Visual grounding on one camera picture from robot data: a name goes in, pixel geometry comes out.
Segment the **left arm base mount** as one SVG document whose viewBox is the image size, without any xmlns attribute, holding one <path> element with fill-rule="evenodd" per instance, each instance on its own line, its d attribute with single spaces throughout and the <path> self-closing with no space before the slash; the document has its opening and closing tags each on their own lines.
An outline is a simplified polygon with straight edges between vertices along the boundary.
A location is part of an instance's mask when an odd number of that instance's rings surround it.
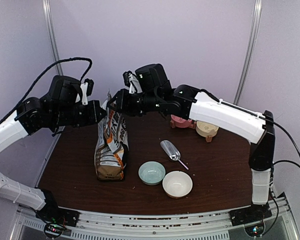
<svg viewBox="0 0 300 240">
<path fill-rule="evenodd" d="M 42 192 L 45 205 L 34 212 L 35 216 L 45 224 L 43 228 L 45 236 L 54 240 L 67 231 L 67 227 L 77 226 L 80 213 L 59 207 L 51 191 L 43 189 Z"/>
</svg>

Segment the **metal food scoop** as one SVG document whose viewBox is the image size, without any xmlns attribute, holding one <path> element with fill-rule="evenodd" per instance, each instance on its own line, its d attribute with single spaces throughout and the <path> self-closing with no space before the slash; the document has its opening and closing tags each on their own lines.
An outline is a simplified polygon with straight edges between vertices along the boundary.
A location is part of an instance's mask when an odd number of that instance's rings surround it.
<svg viewBox="0 0 300 240">
<path fill-rule="evenodd" d="M 164 152 L 169 156 L 171 161 L 179 162 L 186 170 L 189 170 L 186 164 L 184 164 L 181 161 L 181 153 L 172 142 L 170 142 L 169 140 L 162 140 L 160 142 L 160 146 L 164 150 Z"/>
</svg>

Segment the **dog food bag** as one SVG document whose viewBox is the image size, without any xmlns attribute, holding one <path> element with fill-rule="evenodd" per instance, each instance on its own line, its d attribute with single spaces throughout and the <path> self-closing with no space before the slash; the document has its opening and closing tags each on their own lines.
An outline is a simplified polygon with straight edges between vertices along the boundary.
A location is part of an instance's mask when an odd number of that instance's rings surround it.
<svg viewBox="0 0 300 240">
<path fill-rule="evenodd" d="M 122 114 L 106 109 L 107 116 L 98 123 L 94 151 L 96 177 L 102 182 L 123 181 L 129 155 L 128 130 Z"/>
</svg>

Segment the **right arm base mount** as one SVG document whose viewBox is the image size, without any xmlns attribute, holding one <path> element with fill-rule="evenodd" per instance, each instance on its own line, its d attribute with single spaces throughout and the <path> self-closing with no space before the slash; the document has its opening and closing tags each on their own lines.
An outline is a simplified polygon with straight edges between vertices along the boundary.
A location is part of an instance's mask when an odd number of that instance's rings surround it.
<svg viewBox="0 0 300 240">
<path fill-rule="evenodd" d="M 268 203 L 264 205 L 252 204 L 229 212 L 232 226 L 244 227 L 245 233 L 252 238 L 261 237 L 265 233 L 265 219 L 271 216 L 272 212 Z"/>
</svg>

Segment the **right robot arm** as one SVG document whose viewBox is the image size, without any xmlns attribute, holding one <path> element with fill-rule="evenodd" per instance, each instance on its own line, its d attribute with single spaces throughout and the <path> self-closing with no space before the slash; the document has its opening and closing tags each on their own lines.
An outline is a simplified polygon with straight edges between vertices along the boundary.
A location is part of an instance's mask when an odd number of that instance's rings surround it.
<svg viewBox="0 0 300 240">
<path fill-rule="evenodd" d="M 127 88 L 119 90 L 107 103 L 115 112 L 141 117 L 148 112 L 174 115 L 184 120 L 205 122 L 245 138 L 250 143 L 248 164 L 252 172 L 252 206 L 249 220 L 265 212 L 273 175 L 275 129 L 273 114 L 254 112 L 217 98 L 206 89 L 186 84 L 171 86 L 160 63 L 123 73 Z"/>
</svg>

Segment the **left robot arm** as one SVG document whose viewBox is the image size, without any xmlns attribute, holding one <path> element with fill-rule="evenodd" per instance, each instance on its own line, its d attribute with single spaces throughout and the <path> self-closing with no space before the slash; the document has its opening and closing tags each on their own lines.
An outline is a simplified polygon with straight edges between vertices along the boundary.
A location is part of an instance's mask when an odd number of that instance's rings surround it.
<svg viewBox="0 0 300 240">
<path fill-rule="evenodd" d="M 98 100 L 88 100 L 93 87 L 93 80 L 88 78 L 81 82 L 69 76 L 54 76 L 44 96 L 22 100 L 0 123 L 0 153 L 41 129 L 49 129 L 57 135 L 60 127 L 98 124 L 106 111 Z M 26 186 L 1 172 L 0 198 L 42 212 L 51 222 L 62 218 L 62 211 L 50 191 Z"/>
</svg>

